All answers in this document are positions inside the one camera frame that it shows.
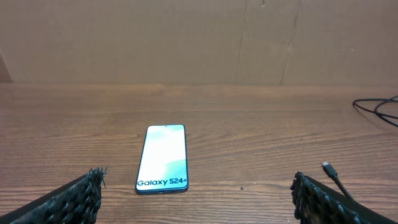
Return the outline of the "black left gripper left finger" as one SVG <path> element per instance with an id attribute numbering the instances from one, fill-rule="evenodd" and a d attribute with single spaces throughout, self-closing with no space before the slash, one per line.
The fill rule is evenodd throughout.
<path id="1" fill-rule="evenodd" d="M 95 223 L 101 207 L 106 168 L 81 177 L 1 216 L 1 223 Z"/>

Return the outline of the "Galaxy S24+ smartphone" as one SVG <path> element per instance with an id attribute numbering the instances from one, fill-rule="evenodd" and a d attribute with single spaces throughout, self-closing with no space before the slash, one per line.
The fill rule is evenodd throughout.
<path id="1" fill-rule="evenodd" d="M 186 192 L 189 188 L 185 126 L 149 126 L 135 190 L 139 195 Z"/>

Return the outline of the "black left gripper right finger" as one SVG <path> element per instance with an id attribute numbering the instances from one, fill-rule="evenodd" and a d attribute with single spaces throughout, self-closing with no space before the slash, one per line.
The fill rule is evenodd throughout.
<path id="1" fill-rule="evenodd" d="M 397 224 L 301 172 L 290 189 L 301 224 Z"/>

